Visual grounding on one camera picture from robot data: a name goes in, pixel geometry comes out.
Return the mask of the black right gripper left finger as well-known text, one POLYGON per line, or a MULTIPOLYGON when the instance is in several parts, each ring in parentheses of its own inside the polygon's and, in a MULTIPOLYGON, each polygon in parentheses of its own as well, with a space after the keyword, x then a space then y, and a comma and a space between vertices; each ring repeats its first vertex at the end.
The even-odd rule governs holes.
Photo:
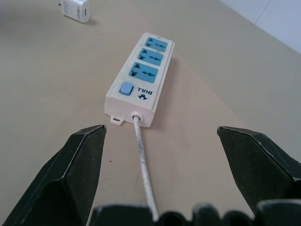
POLYGON ((99 182, 105 125, 72 134, 2 226, 86 226, 99 182))

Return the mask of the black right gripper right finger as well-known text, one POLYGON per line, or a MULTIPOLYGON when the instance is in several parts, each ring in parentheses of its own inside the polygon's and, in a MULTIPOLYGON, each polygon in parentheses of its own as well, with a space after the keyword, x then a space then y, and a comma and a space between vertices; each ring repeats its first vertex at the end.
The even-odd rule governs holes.
POLYGON ((301 218, 301 163, 263 133, 217 129, 235 183, 259 218, 301 218))

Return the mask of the white power strip blue sockets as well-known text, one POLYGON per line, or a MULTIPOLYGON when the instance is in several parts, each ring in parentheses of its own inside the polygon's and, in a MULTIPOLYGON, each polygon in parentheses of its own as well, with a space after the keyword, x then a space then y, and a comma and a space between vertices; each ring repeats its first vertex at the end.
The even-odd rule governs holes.
POLYGON ((151 126, 173 49, 172 40, 141 36, 106 94, 104 112, 111 123, 133 123, 137 116, 140 126, 151 126))

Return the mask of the white USB charger plug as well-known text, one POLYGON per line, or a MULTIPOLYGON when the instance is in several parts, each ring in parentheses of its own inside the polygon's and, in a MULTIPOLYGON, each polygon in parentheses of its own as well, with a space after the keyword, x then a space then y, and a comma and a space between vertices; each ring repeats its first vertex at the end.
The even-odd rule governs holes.
POLYGON ((85 24, 90 20, 90 4, 88 0, 60 0, 59 4, 64 16, 85 24))

